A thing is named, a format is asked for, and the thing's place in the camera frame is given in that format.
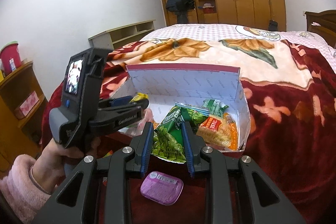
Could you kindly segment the left hand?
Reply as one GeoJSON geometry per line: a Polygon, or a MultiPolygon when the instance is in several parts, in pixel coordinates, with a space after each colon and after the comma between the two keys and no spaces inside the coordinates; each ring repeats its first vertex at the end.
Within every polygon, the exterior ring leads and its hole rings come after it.
{"type": "Polygon", "coordinates": [[[100,138],[95,137],[91,142],[90,150],[83,153],[77,147],[64,149],[62,145],[51,139],[33,165],[31,175],[46,193],[51,194],[65,176],[64,164],[75,164],[88,155],[96,157],[99,145],[100,138]]]}

